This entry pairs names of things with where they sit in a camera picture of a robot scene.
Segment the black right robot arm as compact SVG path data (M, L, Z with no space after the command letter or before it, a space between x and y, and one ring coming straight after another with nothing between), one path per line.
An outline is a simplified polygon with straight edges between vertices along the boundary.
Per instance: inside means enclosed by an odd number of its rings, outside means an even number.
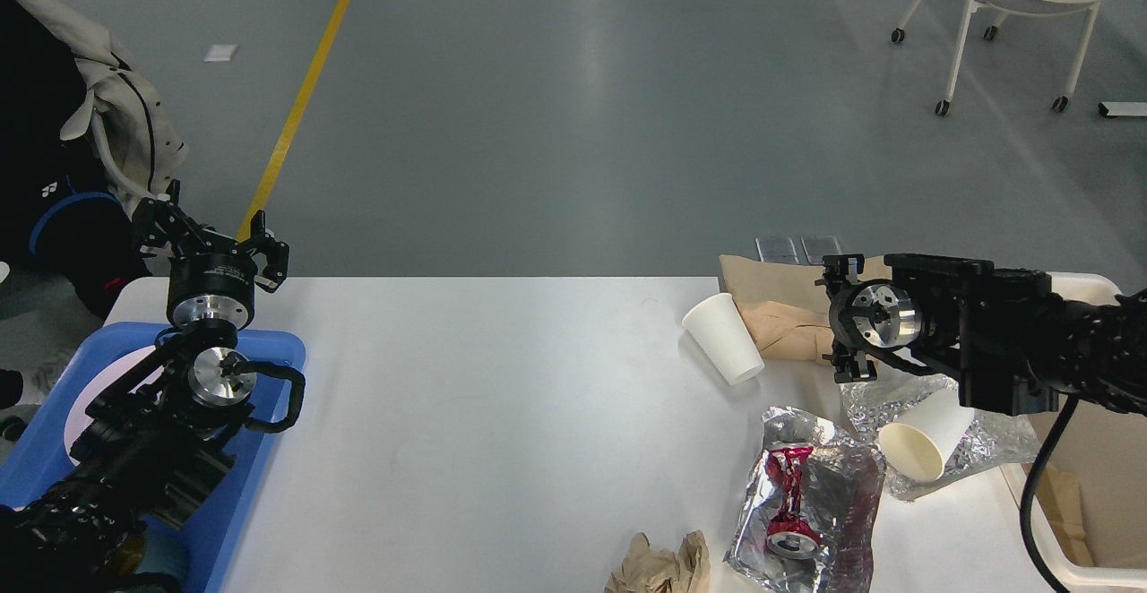
M1056 412L1020 500L1028 556L1062 592L1032 531L1037 487L1079 401L1144 414L1144 292L1110 305L1068 301L1044 271L929 253L889 253L889 279L863 281L861 253L825 253L837 383L871 382L877 364L954 379L963 407L1002 415Z

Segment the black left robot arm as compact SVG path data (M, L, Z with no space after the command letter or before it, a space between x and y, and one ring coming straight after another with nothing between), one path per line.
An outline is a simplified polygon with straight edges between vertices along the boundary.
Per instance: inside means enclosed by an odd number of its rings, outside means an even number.
M263 210L237 241L185 214L177 197L172 182L133 217L141 253L169 258L167 329L87 404L73 470L33 502L3 506L5 592L180 592L175 576L139 572L130 544L146 518L180 530L237 465L235 435L283 434L299 419L299 365L240 352L255 288L281 287L289 245Z

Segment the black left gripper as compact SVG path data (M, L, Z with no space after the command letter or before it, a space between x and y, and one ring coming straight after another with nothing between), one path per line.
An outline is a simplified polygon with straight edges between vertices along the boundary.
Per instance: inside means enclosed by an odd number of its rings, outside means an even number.
M266 225L265 210L247 223L237 253L217 253L219 234L179 206L181 182L169 181L155 197L138 201L132 241L145 258L167 257L167 323L175 327L214 319L242 331L253 322L253 288L278 291L288 276L290 245Z

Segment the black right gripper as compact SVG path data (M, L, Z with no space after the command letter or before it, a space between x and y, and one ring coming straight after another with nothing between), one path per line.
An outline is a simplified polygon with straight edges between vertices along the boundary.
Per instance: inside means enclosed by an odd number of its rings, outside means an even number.
M910 291L888 279L859 283L865 262L864 253L825 253L816 279L829 297L834 340L824 360L836 384L875 381L875 364L863 351L907 348L923 331L923 312Z

